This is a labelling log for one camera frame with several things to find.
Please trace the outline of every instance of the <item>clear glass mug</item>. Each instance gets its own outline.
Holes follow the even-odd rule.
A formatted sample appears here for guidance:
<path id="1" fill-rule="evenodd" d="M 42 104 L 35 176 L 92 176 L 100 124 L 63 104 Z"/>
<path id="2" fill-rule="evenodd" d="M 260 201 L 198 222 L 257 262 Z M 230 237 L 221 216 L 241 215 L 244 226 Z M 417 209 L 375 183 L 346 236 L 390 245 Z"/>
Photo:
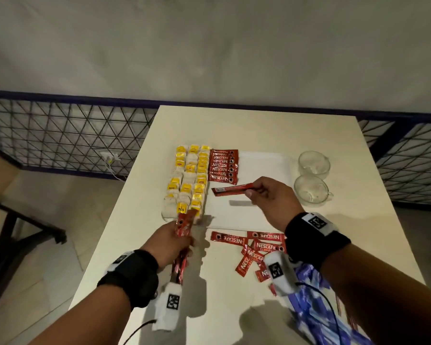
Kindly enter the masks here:
<path id="1" fill-rule="evenodd" d="M 308 203 L 323 203 L 334 196 L 321 178 L 311 174 L 299 176 L 295 180 L 294 189 L 299 199 Z"/>
<path id="2" fill-rule="evenodd" d="M 313 174 L 324 179 L 330 171 L 329 159 L 317 151 L 304 151 L 299 156 L 301 175 Z"/>

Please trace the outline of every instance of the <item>table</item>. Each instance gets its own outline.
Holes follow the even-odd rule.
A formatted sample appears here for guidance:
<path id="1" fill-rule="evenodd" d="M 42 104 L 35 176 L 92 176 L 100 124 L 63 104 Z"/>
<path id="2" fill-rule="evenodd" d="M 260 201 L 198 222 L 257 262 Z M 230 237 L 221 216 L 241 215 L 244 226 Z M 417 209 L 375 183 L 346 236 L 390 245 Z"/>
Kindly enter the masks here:
<path id="1" fill-rule="evenodd" d="M 95 288 L 112 261 L 139 248 L 164 223 L 161 202 L 175 148 L 193 143 L 277 152 L 295 160 L 305 150 L 322 152 L 331 162 L 325 181 L 334 198 L 306 210 L 324 214 L 354 244 L 424 283 L 354 117 L 161 106 L 71 307 Z M 173 333 L 152 333 L 146 326 L 129 344 L 305 343 L 288 327 L 290 313 L 267 282 L 255 280 L 256 269 L 251 267 L 245 278 L 234 272 L 239 247 L 210 242 L 210 232 L 195 233 L 199 246 L 184 276 L 182 296 L 181 314 L 187 317 Z M 167 272 L 160 274 L 160 283 Z M 134 309 L 120 343 L 153 313 L 150 306 Z"/>

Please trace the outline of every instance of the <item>black wristband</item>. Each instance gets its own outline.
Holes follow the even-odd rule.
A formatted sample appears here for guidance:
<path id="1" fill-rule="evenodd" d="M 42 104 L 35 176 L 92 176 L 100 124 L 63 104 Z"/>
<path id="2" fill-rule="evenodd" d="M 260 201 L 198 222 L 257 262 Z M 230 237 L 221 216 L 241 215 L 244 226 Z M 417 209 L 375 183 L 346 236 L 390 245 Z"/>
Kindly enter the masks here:
<path id="1" fill-rule="evenodd" d="M 153 255 L 140 249 L 125 258 L 123 256 L 113 263 L 118 265 L 113 271 L 107 272 L 97 286 L 118 286 L 128 296 L 131 309 L 146 307 L 158 288 L 158 263 Z"/>
<path id="2" fill-rule="evenodd" d="M 303 261 L 317 270 L 333 252 L 351 243 L 332 222 L 316 213 L 297 214 L 285 230 L 286 248 L 294 261 Z"/>

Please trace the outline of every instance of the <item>white sensor device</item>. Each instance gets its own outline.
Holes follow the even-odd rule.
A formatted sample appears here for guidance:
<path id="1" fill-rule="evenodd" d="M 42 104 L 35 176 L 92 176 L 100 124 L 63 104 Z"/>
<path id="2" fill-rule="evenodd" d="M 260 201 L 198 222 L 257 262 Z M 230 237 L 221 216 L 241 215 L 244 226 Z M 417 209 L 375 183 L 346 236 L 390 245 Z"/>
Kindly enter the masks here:
<path id="1" fill-rule="evenodd" d="M 157 321 L 152 325 L 153 331 L 172 331 L 176 328 L 179 320 L 181 299 L 182 285 L 174 282 L 167 283 L 155 303 L 155 319 Z"/>
<path id="2" fill-rule="evenodd" d="M 289 255 L 281 251 L 273 251 L 265 255 L 263 262 L 270 271 L 270 277 L 278 296 L 286 296 L 299 291 L 300 287 L 295 285 L 299 282 L 294 268 L 301 263 L 294 264 Z"/>

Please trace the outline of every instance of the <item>white tray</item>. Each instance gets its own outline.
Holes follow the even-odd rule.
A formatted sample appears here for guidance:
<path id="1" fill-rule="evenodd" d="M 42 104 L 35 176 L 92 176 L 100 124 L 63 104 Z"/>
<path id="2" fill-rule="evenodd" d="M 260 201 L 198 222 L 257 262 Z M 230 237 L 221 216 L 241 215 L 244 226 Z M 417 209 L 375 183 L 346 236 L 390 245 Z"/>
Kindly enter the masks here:
<path id="1" fill-rule="evenodd" d="M 284 154 L 240 151 L 238 185 L 252 183 L 261 176 L 274 178 L 292 186 L 291 169 L 295 162 Z M 253 206 L 245 195 L 215 197 L 211 188 L 230 184 L 210 182 L 204 214 L 212 216 L 212 229 L 277 232 L 265 219 L 262 211 Z"/>

